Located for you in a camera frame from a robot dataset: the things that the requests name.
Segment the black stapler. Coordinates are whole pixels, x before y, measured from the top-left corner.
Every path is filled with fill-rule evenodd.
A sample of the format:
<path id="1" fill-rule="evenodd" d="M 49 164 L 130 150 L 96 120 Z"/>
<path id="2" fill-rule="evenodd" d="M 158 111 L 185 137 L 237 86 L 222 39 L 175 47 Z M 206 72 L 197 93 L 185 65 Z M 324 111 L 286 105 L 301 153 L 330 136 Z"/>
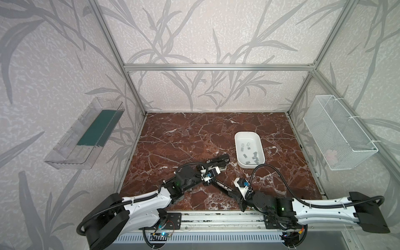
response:
<path id="1" fill-rule="evenodd" d="M 224 183 L 220 182 L 219 180 L 214 180 L 211 184 L 214 187 L 216 187 L 218 190 L 220 190 L 226 196 L 233 198 L 233 196 L 232 196 L 233 189 L 231 187 L 225 185 Z"/>
<path id="2" fill-rule="evenodd" d="M 230 157 L 228 154 L 222 154 L 216 158 L 209 159 L 206 161 L 208 167 L 217 166 L 219 168 L 226 168 L 230 162 Z"/>

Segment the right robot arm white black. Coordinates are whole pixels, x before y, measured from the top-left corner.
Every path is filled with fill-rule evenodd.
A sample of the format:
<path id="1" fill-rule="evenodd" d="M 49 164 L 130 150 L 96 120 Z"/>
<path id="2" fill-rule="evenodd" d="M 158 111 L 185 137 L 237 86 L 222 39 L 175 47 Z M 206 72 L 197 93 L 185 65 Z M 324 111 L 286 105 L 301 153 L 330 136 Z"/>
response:
<path id="1" fill-rule="evenodd" d="M 248 192 L 245 188 L 229 191 L 228 195 L 241 211 L 252 208 L 263 215 L 266 229 L 282 231 L 306 228 L 309 224 L 359 225 L 368 233 L 390 233 L 380 206 L 384 197 L 368 197 L 350 192 L 348 197 L 334 200 L 297 200 L 276 198 L 261 191 Z"/>

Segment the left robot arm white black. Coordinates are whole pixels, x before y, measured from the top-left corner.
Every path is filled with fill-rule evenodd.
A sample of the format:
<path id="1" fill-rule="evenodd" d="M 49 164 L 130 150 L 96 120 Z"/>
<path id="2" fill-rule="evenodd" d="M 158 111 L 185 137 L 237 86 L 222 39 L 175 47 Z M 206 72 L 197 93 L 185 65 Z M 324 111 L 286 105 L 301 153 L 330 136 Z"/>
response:
<path id="1" fill-rule="evenodd" d="M 156 226 L 167 217 L 165 209 L 181 201 L 185 192 L 209 185 L 220 173 L 218 166 L 189 163 L 156 191 L 123 198 L 111 194 L 83 218 L 76 232 L 86 237 L 90 249 L 104 250 L 123 233 Z"/>

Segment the white plastic tray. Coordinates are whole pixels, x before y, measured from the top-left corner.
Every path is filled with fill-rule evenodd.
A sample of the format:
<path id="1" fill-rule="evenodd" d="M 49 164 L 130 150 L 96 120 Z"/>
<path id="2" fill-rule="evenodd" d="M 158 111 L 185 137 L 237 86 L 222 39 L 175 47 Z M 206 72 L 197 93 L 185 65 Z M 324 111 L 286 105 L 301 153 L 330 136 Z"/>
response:
<path id="1" fill-rule="evenodd" d="M 243 169 L 254 169 L 260 164 L 265 163 L 264 149 L 261 143 L 260 136 L 255 132 L 241 131 L 235 134 L 235 150 L 236 159 L 238 165 Z"/>

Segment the small circuit board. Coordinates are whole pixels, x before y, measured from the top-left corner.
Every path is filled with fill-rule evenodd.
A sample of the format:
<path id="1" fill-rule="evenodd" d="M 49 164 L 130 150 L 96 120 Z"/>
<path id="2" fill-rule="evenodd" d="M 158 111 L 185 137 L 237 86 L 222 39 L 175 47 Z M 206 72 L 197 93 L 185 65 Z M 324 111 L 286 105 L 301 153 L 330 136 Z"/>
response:
<path id="1" fill-rule="evenodd" d="M 172 238 L 172 232 L 155 232 L 151 235 L 152 241 L 167 241 L 168 239 Z"/>

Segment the pink object in basket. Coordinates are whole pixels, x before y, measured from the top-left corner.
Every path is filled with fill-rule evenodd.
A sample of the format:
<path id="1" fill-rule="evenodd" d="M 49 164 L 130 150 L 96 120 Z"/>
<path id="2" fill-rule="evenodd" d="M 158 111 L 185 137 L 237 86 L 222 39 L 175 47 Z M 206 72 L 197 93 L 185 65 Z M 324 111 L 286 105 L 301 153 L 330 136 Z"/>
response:
<path id="1" fill-rule="evenodd" d="M 336 165 L 339 162 L 337 158 L 338 152 L 336 150 L 327 150 L 324 156 L 329 165 Z"/>

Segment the green mat in shelf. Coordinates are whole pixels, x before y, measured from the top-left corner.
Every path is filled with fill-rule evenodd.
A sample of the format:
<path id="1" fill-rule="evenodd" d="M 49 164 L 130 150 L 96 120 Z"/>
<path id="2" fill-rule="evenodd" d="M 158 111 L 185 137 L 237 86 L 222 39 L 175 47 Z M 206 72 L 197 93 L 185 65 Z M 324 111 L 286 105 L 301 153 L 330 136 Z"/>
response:
<path id="1" fill-rule="evenodd" d="M 78 141 L 77 146 L 104 147 L 123 113 L 123 110 L 102 110 Z"/>

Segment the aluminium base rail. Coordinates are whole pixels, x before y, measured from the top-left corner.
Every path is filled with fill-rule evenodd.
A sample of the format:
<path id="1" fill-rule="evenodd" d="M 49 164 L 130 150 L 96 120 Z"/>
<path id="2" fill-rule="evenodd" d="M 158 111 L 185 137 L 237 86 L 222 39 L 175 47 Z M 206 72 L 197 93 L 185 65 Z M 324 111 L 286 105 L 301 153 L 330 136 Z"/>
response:
<path id="1" fill-rule="evenodd" d="M 185 212 L 181 214 L 179 220 L 180 228 L 183 227 L 183 222 L 185 221 L 202 225 L 219 225 L 221 227 L 243 227 L 246 223 L 252 221 L 264 222 L 263 215 L 256 211 L 250 213 L 241 211 L 224 211 L 221 214 L 212 211 Z"/>

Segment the aluminium frame crossbar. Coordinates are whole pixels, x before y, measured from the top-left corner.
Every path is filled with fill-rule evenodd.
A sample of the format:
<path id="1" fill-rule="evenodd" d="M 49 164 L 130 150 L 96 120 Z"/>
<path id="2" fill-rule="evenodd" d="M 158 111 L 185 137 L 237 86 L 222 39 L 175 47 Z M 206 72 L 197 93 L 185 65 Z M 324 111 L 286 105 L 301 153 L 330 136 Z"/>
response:
<path id="1" fill-rule="evenodd" d="M 126 64 L 133 71 L 312 71 L 313 65 L 302 64 Z"/>

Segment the clear acrylic wall shelf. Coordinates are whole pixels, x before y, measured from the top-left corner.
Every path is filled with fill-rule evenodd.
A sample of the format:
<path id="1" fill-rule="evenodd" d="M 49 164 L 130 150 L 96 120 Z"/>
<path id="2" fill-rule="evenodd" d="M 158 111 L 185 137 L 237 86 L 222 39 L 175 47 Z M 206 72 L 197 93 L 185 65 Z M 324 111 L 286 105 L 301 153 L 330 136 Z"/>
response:
<path id="1" fill-rule="evenodd" d="M 55 169 L 91 169 L 124 112 L 122 101 L 94 98 L 44 162 Z"/>

